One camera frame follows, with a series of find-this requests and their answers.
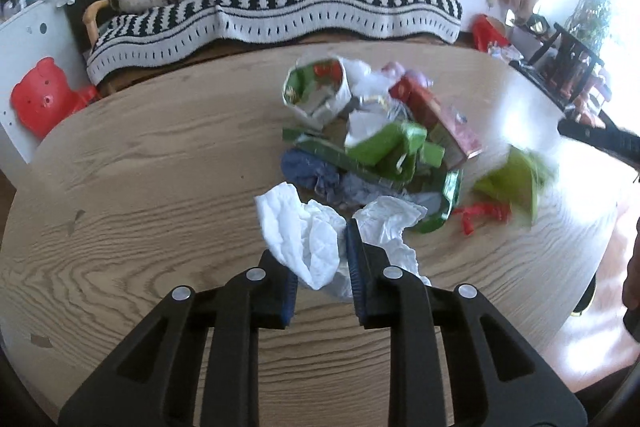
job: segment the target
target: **table top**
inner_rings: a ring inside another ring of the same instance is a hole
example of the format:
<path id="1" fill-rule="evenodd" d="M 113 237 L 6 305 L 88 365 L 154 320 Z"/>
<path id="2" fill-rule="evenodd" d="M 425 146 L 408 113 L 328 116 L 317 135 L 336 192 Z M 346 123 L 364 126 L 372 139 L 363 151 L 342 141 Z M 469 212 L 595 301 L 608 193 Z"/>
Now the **table top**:
<path id="1" fill-rule="evenodd" d="M 401 42 L 292 46 L 191 66 L 148 80 L 63 121 L 18 184 L 0 252 L 0 330 L 18 374 L 51 412 L 177 285 L 202 291 L 255 266 L 265 245 L 254 196 L 282 181 L 280 90 L 300 57 L 334 52 L 424 71 L 485 146 L 475 179 L 508 144 L 544 153 L 558 181 L 538 220 L 457 218 L 405 233 L 422 273 L 476 285 L 537 349 L 570 315 L 609 240 L 634 172 L 558 136 L 561 113 L 519 73 L 474 50 Z M 260 332 L 263 425 L 383 425 L 387 330 L 358 327 L 353 306 L 300 290 L 286 331 Z"/>

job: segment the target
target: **floor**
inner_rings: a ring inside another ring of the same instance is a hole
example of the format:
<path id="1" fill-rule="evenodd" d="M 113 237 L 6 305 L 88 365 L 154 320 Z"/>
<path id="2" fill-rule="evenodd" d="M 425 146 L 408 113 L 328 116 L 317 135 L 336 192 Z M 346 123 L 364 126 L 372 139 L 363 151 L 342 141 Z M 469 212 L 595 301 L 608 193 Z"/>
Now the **floor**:
<path id="1" fill-rule="evenodd" d="M 0 244 L 15 189 L 0 172 Z M 618 220 L 597 273 L 591 306 L 580 317 L 569 317 L 545 360 L 572 391 L 635 362 L 640 347 L 622 325 L 622 284 L 631 258 L 640 217 L 640 184 L 619 205 Z"/>

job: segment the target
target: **wooden armrest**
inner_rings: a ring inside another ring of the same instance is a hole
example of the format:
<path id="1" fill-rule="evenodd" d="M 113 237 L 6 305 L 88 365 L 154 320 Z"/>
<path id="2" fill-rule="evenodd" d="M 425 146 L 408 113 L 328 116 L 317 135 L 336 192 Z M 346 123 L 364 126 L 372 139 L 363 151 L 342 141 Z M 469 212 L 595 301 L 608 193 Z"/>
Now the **wooden armrest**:
<path id="1" fill-rule="evenodd" d="M 86 33 L 89 36 L 89 42 L 91 43 L 92 48 L 95 46 L 95 43 L 98 41 L 98 37 L 100 36 L 98 35 L 98 24 L 96 23 L 95 18 L 102 8 L 107 8 L 110 5 L 109 0 L 101 0 L 90 4 L 89 7 L 84 10 L 82 22 L 86 26 Z"/>

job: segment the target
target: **person's hand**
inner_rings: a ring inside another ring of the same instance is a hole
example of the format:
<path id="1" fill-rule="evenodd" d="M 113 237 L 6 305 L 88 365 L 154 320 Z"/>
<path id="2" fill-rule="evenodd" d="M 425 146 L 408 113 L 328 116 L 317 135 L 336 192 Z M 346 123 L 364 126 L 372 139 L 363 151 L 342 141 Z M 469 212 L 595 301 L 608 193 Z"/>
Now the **person's hand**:
<path id="1" fill-rule="evenodd" d="M 636 224 L 636 230 L 640 232 L 640 219 Z M 626 266 L 626 281 L 622 286 L 622 303 L 630 310 L 640 306 L 640 234 L 636 236 L 634 254 Z"/>

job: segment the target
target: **red bear-shaped chair back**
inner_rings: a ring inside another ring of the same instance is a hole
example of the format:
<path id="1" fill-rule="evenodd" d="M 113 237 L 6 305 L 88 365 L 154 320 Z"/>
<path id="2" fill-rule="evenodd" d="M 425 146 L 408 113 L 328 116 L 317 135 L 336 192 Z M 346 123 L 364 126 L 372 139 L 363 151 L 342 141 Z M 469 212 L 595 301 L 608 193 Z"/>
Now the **red bear-shaped chair back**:
<path id="1" fill-rule="evenodd" d="M 70 89 L 65 72 L 53 58 L 46 57 L 15 85 L 11 105 L 20 122 L 35 136 L 44 139 L 57 124 L 86 107 L 97 96 L 94 86 L 80 91 Z"/>

